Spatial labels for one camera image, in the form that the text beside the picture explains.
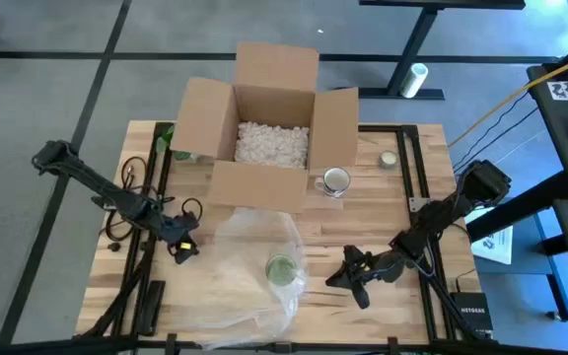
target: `cardboard box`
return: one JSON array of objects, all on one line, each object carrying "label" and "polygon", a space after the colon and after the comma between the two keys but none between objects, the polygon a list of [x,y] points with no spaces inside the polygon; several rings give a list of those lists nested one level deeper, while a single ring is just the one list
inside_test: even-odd
[{"label": "cardboard box", "polygon": [[308,169],[354,166],[358,89],[316,93],[319,53],[238,45],[236,84],[190,78],[171,149],[216,158],[208,202],[301,212],[308,170],[234,162],[238,124],[310,127]]}]

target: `butcher block table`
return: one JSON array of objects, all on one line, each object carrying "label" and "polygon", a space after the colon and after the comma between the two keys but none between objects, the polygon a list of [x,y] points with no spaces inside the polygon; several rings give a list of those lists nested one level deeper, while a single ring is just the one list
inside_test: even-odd
[{"label": "butcher block table", "polygon": [[[121,185],[121,165],[128,158],[139,156],[148,159],[156,123],[130,122],[115,175],[115,183],[118,185]],[[456,186],[442,125],[419,124],[417,127],[431,197],[443,199]],[[412,183],[417,186],[411,145],[406,146]],[[359,132],[356,166],[346,167],[352,176],[351,185],[341,199],[325,197],[315,190],[313,181],[322,172],[311,172],[304,212],[292,216],[305,244],[310,278],[307,290],[300,299],[299,310],[291,326],[279,340],[295,343],[383,344],[387,343],[388,336],[393,336],[400,344],[429,343],[415,269],[405,268],[402,276],[391,284],[381,281],[368,283],[366,289],[371,306],[366,310],[359,309],[349,290],[324,284],[325,279],[341,265],[345,245],[355,245],[360,250],[378,253],[389,249],[388,242],[398,232],[409,228],[399,162],[390,170],[378,168],[379,155],[385,150],[397,152],[395,133]],[[212,164],[212,160],[205,158],[197,162],[173,159],[165,193],[165,196],[176,198],[165,205],[164,213],[170,216],[179,213],[181,203],[188,197],[203,201],[204,213],[200,227],[192,232],[200,246],[211,243],[217,227],[234,212],[232,207],[207,204],[206,193]],[[155,186],[161,165],[161,158],[158,158],[153,176]],[[133,185],[140,184],[143,176],[140,169]],[[126,227],[116,226],[116,234],[122,232],[120,228]],[[146,240],[145,235],[146,233],[142,234],[142,240]],[[122,248],[117,252],[107,249],[108,244],[108,238],[101,234],[78,318],[77,333],[89,329],[119,291],[128,241],[122,242]],[[468,237],[461,229],[451,226],[444,232],[440,249],[447,285],[453,291],[456,277],[474,268]],[[182,265],[175,264],[166,251],[165,243],[157,243],[154,257],[150,279],[166,281],[166,289],[156,334],[141,338],[166,340],[169,333],[176,333],[177,339],[182,341],[212,340],[211,337],[215,335],[206,331],[184,331],[175,326],[177,318],[189,311],[189,305],[182,303],[185,300],[181,297],[181,289],[198,280],[191,279],[189,274],[179,270]],[[465,292],[480,292],[476,272],[463,276],[460,283]],[[130,331],[129,321],[132,320],[135,294],[136,290],[124,317],[124,333]],[[444,338],[440,303],[435,293],[431,294],[438,336]]]}]

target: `white mug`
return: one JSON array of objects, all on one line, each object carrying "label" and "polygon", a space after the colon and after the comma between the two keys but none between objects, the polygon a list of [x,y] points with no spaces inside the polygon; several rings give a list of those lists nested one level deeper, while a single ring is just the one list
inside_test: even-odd
[{"label": "white mug", "polygon": [[323,177],[315,179],[315,188],[323,191],[326,196],[341,197],[350,186],[350,174],[341,168],[330,168]]}]

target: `green object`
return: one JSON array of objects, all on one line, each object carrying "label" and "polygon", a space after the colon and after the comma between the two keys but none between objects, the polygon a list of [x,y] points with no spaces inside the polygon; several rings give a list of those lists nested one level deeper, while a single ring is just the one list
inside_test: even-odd
[{"label": "green object", "polygon": [[[157,153],[164,153],[166,151],[166,148],[170,146],[170,142],[173,140],[173,133],[175,133],[174,125],[170,126],[166,132],[162,133],[162,135],[157,138],[157,142],[155,142],[155,150]],[[190,154],[182,151],[173,151],[173,157],[178,161],[187,160]]]},{"label": "green object", "polygon": [[266,278],[276,286],[286,286],[295,280],[297,265],[292,258],[276,254],[266,263]]}]

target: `plastic bag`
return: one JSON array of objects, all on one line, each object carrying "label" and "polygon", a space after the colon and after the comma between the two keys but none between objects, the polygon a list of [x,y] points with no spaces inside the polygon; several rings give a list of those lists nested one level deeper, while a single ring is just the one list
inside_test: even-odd
[{"label": "plastic bag", "polygon": [[205,350],[275,340],[308,281],[303,243],[289,214],[237,208],[213,244],[182,265],[176,326]]}]

